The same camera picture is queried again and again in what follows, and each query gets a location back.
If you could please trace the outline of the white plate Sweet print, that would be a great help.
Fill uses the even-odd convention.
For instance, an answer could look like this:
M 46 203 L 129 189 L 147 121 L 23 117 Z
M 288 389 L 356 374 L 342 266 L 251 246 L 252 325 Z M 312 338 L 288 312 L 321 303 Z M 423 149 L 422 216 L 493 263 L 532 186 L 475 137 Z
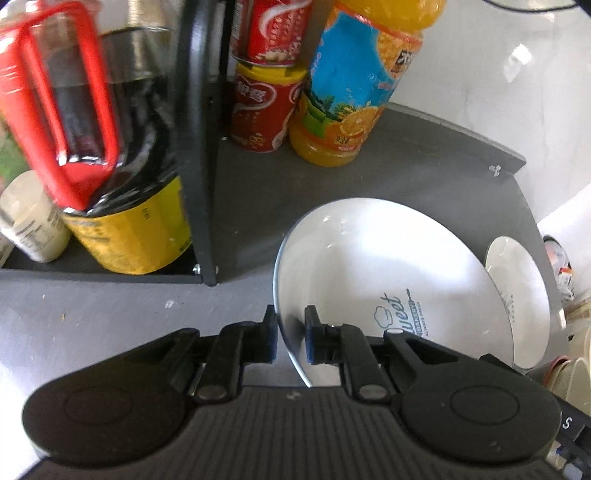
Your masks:
M 308 361 L 310 305 L 331 326 L 373 337 L 405 330 L 473 358 L 514 363 L 511 323 L 480 260 L 436 220 L 388 200 L 342 199 L 301 217 L 277 252 L 273 303 L 308 387 L 339 384 L 338 368 Z

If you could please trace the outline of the white plate Bakery print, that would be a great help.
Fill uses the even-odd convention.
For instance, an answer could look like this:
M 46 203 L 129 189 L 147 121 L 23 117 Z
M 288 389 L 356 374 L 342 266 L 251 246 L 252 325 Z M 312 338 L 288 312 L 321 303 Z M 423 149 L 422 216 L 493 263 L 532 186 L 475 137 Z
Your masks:
M 550 337 L 550 305 L 542 274 L 526 248 L 509 236 L 490 244 L 485 268 L 511 323 L 514 364 L 530 370 L 542 361 Z

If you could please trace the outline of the white ceramic bowl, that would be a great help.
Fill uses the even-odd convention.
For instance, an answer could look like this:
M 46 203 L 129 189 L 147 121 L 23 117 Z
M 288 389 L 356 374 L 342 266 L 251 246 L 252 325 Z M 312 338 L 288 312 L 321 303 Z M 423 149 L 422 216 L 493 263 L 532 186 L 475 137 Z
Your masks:
M 553 367 L 546 388 L 586 415 L 590 414 L 590 325 L 572 336 L 567 359 Z

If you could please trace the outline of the black metal shelf rack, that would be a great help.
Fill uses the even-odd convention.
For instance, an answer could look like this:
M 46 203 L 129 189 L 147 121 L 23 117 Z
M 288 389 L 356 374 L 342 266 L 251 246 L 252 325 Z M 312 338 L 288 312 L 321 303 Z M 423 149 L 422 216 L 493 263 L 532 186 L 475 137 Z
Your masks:
M 214 286 L 217 268 L 212 246 L 211 203 L 219 141 L 228 124 L 231 1 L 175 1 L 168 104 L 173 120 L 174 164 L 191 243 L 173 264 L 146 275 L 103 269 L 76 240 L 55 261 L 32 262 L 21 251 L 10 256 L 10 273 L 30 278 L 198 283 Z

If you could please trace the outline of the large soy sauce bottle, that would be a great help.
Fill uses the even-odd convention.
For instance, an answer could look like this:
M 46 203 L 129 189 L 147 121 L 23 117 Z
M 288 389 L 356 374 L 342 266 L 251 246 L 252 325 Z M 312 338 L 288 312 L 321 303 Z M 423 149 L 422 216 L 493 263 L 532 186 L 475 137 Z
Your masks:
M 76 240 L 146 275 L 191 243 L 168 104 L 174 1 L 5 1 L 1 120 Z M 3 191 L 20 174 L 4 174 Z

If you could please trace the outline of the white pill jar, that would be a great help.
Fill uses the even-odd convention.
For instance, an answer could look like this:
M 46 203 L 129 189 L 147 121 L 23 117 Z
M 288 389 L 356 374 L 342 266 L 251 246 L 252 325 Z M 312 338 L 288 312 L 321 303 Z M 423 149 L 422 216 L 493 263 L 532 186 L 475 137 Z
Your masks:
M 71 232 L 33 170 L 1 194 L 1 233 L 37 263 L 52 262 L 66 249 Z

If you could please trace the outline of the red drink can lower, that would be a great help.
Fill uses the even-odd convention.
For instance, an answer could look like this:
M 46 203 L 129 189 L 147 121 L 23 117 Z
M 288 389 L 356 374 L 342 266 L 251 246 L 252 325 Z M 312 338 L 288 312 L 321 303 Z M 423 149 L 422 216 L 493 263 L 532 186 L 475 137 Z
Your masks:
M 238 62 L 231 138 L 249 151 L 269 153 L 279 149 L 307 74 L 303 67 L 263 67 Z

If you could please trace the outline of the red drink can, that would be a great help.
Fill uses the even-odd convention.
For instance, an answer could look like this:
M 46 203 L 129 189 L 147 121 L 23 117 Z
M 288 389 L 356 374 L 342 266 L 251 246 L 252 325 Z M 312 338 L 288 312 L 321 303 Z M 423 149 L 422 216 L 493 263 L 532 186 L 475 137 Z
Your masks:
M 238 62 L 231 138 L 249 151 L 269 153 L 279 149 L 307 74 L 303 67 L 263 67 Z
M 294 66 L 311 5 L 311 0 L 236 1 L 230 36 L 232 55 L 254 66 Z

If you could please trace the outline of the pot with packets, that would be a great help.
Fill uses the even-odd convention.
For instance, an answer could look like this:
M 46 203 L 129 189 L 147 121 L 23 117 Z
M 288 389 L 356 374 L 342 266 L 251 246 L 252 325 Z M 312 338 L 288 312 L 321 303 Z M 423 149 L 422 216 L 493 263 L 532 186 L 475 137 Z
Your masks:
M 563 303 L 574 299 L 574 271 L 564 247 L 552 236 L 543 237 L 544 247 L 553 269 Z

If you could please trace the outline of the orange juice bottle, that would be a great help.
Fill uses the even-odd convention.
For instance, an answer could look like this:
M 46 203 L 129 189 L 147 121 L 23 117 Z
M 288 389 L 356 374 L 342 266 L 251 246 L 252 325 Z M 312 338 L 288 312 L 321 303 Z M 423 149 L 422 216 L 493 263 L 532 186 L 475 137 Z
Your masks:
M 356 158 L 445 6 L 335 1 L 288 127 L 297 155 L 322 167 Z

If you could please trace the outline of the red drink can upper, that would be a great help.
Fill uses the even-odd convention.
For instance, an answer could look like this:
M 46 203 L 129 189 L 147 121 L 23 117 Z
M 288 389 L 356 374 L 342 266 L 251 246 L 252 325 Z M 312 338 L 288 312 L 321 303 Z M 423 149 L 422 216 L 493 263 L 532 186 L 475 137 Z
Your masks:
M 236 1 L 230 36 L 232 55 L 254 66 L 294 66 L 311 5 L 311 0 Z

